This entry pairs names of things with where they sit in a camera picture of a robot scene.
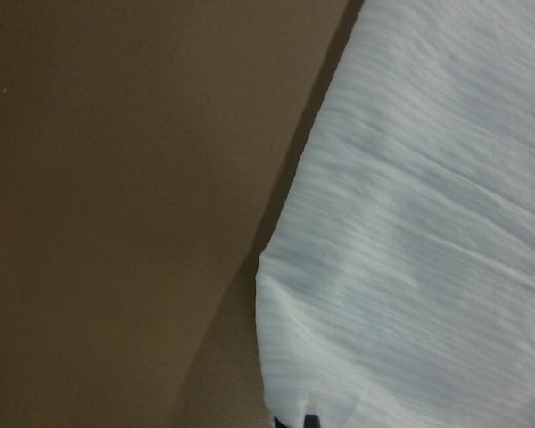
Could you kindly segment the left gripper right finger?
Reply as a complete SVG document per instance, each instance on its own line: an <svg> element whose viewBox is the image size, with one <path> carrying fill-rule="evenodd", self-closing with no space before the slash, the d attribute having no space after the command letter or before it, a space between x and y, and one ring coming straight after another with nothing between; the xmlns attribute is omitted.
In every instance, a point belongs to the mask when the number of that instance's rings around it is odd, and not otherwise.
<svg viewBox="0 0 535 428"><path fill-rule="evenodd" d="M318 415L305 415L303 428L321 428L320 419Z"/></svg>

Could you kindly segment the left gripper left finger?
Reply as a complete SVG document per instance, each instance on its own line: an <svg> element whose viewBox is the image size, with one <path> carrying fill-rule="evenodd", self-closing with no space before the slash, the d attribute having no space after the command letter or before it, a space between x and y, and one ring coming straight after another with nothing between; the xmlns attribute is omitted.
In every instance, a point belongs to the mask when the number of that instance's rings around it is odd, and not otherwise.
<svg viewBox="0 0 535 428"><path fill-rule="evenodd" d="M287 426L282 424L277 418L274 418L274 427L275 428L287 428Z"/></svg>

